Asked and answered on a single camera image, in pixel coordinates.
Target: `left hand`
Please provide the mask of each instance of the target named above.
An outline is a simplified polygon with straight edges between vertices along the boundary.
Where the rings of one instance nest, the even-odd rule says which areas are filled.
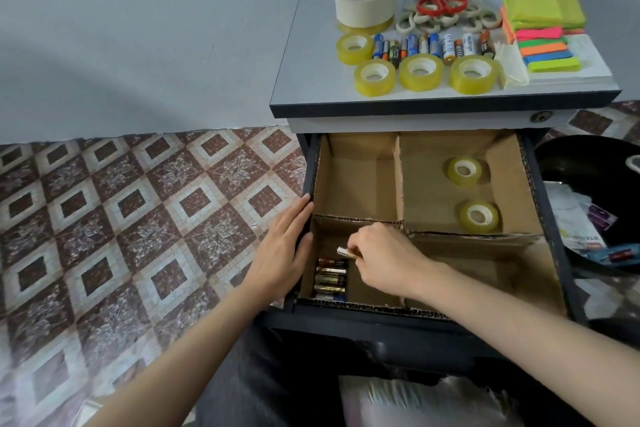
[[[267,236],[255,252],[240,287],[260,301],[262,307],[282,299],[302,277],[313,235],[309,232],[303,236],[297,251],[296,240],[313,210],[308,194],[298,198],[273,219]]]

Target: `open drawer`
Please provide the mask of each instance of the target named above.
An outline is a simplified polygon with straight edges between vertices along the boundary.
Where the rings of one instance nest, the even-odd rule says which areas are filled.
[[[332,133],[314,134],[311,143],[305,192],[316,204],[310,220],[314,249],[284,310],[262,318],[264,324],[382,342],[447,332],[447,341],[468,342],[478,355],[492,355],[486,344],[472,341],[428,305],[366,286],[351,261],[346,302],[315,298],[317,259],[339,259],[336,247],[374,221],[397,227],[425,255],[584,322],[526,136],[512,130]],[[452,181],[450,164],[460,156],[481,167],[476,183]],[[463,208],[478,199],[497,211],[497,226],[483,233],[470,231],[461,220]],[[451,351],[451,344],[443,346]]]

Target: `cardboard box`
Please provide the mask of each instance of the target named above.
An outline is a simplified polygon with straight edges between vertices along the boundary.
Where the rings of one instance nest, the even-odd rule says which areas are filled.
[[[461,187],[449,161],[472,156],[483,166],[478,184]],[[314,163],[311,220],[314,249],[298,297],[313,300],[318,257],[340,258],[338,246],[374,221],[405,233],[432,259],[539,307],[566,315],[556,264],[543,235],[518,136],[510,130],[333,133],[323,135]],[[499,210],[487,235],[469,234],[460,206],[481,198]],[[332,307],[446,319],[428,306],[366,286],[349,262],[346,303]]]

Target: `scissor handle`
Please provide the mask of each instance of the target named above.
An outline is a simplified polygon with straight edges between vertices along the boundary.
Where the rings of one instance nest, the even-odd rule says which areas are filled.
[[[426,9],[423,5],[435,5],[437,9]],[[443,0],[419,0],[415,10],[423,16],[440,17],[444,14],[446,4]]]
[[[453,14],[457,14],[459,12],[462,12],[463,10],[465,10],[469,4],[469,0],[455,0],[457,2],[461,2],[459,5],[449,5],[449,1],[450,0],[442,0],[443,4],[444,4],[444,14],[448,15],[448,16],[452,16]]]

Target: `blue sticky note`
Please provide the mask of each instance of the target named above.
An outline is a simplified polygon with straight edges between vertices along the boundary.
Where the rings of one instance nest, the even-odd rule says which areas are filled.
[[[571,51],[564,50],[554,51],[552,53],[532,54],[531,56],[524,56],[522,60],[524,61],[524,64],[529,65],[530,62],[549,61],[551,59],[565,59],[571,58],[571,56],[573,56]]]

